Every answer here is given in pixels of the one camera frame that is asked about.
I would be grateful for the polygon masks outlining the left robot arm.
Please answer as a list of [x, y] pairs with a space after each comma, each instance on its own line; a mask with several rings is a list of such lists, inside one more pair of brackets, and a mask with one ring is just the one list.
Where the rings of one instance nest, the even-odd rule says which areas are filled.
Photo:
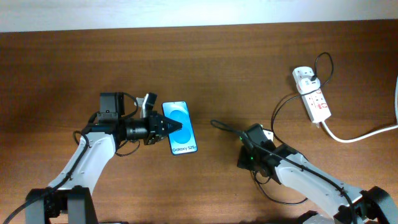
[[62, 212], [69, 223], [97, 223], [92, 194], [109, 160], [127, 142], [155, 144], [182, 129], [182, 123], [166, 118], [153, 109], [156, 94], [133, 98], [135, 112], [124, 112], [127, 93], [101, 93], [100, 109], [79, 131], [78, 147], [61, 173], [44, 189], [33, 189], [26, 197], [26, 223], [50, 223]]

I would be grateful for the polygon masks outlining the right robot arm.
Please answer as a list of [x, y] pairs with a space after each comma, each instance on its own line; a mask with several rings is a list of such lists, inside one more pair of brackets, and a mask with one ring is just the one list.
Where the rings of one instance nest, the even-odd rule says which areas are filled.
[[397, 223], [397, 205], [380, 187], [363, 190], [332, 177], [296, 149], [275, 146], [271, 132], [260, 124], [238, 135], [243, 142], [239, 168], [299, 192], [325, 212], [311, 215], [306, 223]]

